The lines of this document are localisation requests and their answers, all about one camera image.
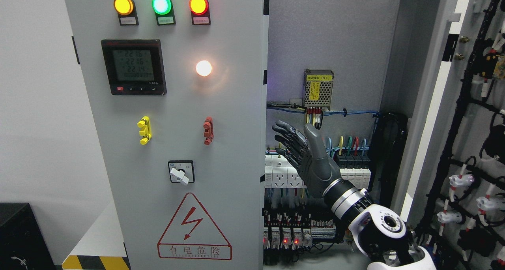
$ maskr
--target gray metal panel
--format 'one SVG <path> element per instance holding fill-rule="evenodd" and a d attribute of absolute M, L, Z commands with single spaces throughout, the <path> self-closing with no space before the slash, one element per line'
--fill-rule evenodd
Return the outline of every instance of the gray metal panel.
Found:
<path fill-rule="evenodd" d="M 412 117 L 440 0 L 401 0 L 381 110 Z"/>
<path fill-rule="evenodd" d="M 258 269 L 263 0 L 209 0 L 211 26 L 191 25 L 189 0 L 172 0 L 175 26 L 156 25 L 151 0 L 134 0 L 139 26 L 119 25 L 114 0 L 65 1 L 132 268 Z M 166 96 L 112 96 L 105 38 L 159 38 Z M 205 79 L 195 73 L 202 59 L 213 64 Z M 153 139 L 141 146 L 136 123 L 144 115 Z M 203 143 L 207 116 L 214 120 L 210 146 Z M 170 183 L 166 163 L 185 159 L 195 163 L 196 182 Z M 158 257 L 157 242 L 189 191 L 231 243 L 231 261 Z"/>
<path fill-rule="evenodd" d="M 422 77 L 420 78 L 419 92 L 417 93 L 417 99 L 415 101 L 409 136 L 406 141 L 402 164 L 398 172 L 398 180 L 393 195 L 393 202 L 391 204 L 391 209 L 398 213 L 402 210 L 406 193 L 409 192 L 410 196 L 412 196 L 417 187 L 417 185 L 410 184 L 417 176 L 413 176 L 413 168 L 419 152 L 419 144 L 432 101 L 445 43 L 447 42 L 447 35 L 449 34 L 449 26 L 451 23 L 448 22 L 448 20 L 454 13 L 458 0 L 440 1 L 422 73 L 415 72 L 418 74 L 421 73 Z"/>
<path fill-rule="evenodd" d="M 268 101 L 303 96 L 305 69 L 331 69 L 332 110 L 379 110 L 400 0 L 270 0 Z M 298 114 L 267 111 L 267 143 L 276 119 L 303 126 Z M 331 116 L 331 137 L 371 137 L 373 119 Z"/>

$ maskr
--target black box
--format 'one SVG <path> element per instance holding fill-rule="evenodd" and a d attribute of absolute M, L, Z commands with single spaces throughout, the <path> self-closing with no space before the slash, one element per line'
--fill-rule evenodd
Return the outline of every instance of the black box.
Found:
<path fill-rule="evenodd" d="M 56 270 L 28 203 L 0 203 L 0 268 Z"/>
<path fill-rule="evenodd" d="M 337 153 L 334 157 L 337 159 L 335 162 L 339 165 L 341 169 L 347 168 L 347 158 L 346 155 L 344 155 L 344 153 L 342 153 L 341 155 Z"/>

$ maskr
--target robotic hand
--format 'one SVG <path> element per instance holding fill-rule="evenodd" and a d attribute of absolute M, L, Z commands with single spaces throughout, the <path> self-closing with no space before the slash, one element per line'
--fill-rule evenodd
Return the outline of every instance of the robotic hand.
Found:
<path fill-rule="evenodd" d="M 324 198 L 331 211 L 345 224 L 359 250 L 370 257 L 368 270 L 435 270 L 429 253 L 418 247 L 413 233 L 392 210 L 373 204 L 366 191 L 342 179 L 339 166 L 326 153 L 319 131 L 306 124 L 300 133 L 288 123 L 272 127 L 286 150 L 277 148 L 298 171 L 309 194 Z"/>

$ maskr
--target yellow wire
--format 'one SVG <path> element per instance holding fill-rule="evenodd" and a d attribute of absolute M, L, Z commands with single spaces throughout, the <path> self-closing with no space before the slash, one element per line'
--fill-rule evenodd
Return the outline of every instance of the yellow wire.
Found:
<path fill-rule="evenodd" d="M 343 148 L 343 146 L 344 146 L 344 136 L 341 136 L 340 137 L 340 143 L 339 143 L 339 147 L 340 147 L 340 149 L 339 149 L 339 156 L 342 155 L 342 148 Z"/>

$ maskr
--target red wire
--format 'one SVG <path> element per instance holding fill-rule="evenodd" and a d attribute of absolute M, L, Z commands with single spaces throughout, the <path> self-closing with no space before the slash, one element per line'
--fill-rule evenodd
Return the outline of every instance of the red wire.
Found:
<path fill-rule="evenodd" d="M 351 149 L 354 146 L 354 144 L 356 144 L 356 147 L 354 149 L 354 155 L 357 156 L 357 146 L 359 146 L 359 138 L 357 138 L 357 137 L 354 138 L 354 142 L 352 143 L 352 146 L 350 147 Z"/>

